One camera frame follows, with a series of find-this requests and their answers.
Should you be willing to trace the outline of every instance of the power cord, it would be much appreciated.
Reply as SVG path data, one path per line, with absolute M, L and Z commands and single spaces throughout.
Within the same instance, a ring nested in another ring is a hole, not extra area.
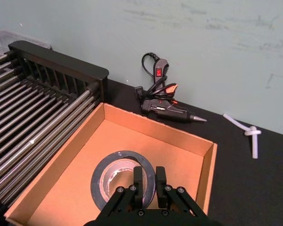
M 155 54 L 155 53 L 146 53 L 145 55 L 143 55 L 142 59 L 141 59 L 141 65 L 143 67 L 143 69 L 145 70 L 145 72 L 152 78 L 154 79 L 154 75 L 151 74 L 147 68 L 145 67 L 144 61 L 145 58 L 147 56 L 150 56 L 154 59 L 155 62 L 157 62 L 160 58 Z M 162 84 L 165 80 L 167 79 L 167 76 L 162 76 L 159 80 L 157 80 L 147 91 L 144 91 L 142 89 L 142 93 L 139 92 L 139 98 L 144 100 L 145 98 L 149 98 L 149 99 L 160 99 L 160 100 L 174 100 L 174 95 L 175 92 L 162 92 L 164 90 L 166 90 L 169 87 L 172 86 L 176 86 L 176 83 L 171 83 L 168 85 L 163 86 L 160 89 L 156 89 L 160 84 Z

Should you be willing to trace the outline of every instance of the tape roll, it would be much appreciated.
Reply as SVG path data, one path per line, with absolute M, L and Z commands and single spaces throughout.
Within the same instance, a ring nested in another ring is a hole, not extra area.
M 135 166 L 142 166 L 143 171 L 143 207 L 150 205 L 155 194 L 155 171 L 151 163 L 136 152 L 119 151 L 100 161 L 91 178 L 91 195 L 100 210 L 109 199 L 109 183 L 113 177 L 121 171 L 133 171 Z

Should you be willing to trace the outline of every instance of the cardboard box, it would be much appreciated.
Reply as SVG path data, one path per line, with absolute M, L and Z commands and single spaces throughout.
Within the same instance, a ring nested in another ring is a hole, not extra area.
M 91 177 L 108 154 L 131 150 L 153 168 L 164 166 L 167 183 L 183 186 L 208 211 L 217 145 L 198 136 L 108 104 L 100 104 L 24 190 L 5 216 L 16 225 L 84 225 L 100 210 Z M 156 196 L 149 208 L 157 208 Z

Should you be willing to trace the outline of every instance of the black table surface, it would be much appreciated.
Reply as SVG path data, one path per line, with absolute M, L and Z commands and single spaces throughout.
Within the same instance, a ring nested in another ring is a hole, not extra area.
M 111 80 L 108 85 L 109 104 L 142 114 L 133 87 Z M 182 105 L 208 122 L 150 118 L 218 144 L 208 216 L 225 226 L 283 226 L 283 135 L 258 128 L 258 159 L 252 159 L 243 130 L 219 114 Z

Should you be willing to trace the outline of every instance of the metal rack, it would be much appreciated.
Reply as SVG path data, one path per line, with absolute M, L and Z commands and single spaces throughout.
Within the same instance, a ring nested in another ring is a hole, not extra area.
M 108 70 L 16 41 L 0 57 L 0 219 L 104 101 Z

